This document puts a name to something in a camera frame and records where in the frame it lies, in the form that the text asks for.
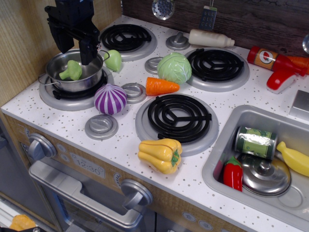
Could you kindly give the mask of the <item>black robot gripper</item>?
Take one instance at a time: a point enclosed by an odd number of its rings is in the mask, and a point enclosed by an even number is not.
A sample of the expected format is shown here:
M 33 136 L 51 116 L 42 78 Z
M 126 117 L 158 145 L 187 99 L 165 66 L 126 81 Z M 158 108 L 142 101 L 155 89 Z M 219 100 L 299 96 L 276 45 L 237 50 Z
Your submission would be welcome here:
M 92 0 L 56 0 L 55 6 L 46 6 L 48 24 L 53 39 L 61 53 L 74 47 L 73 39 L 79 41 L 82 65 L 88 65 L 97 57 L 99 30 L 92 22 Z

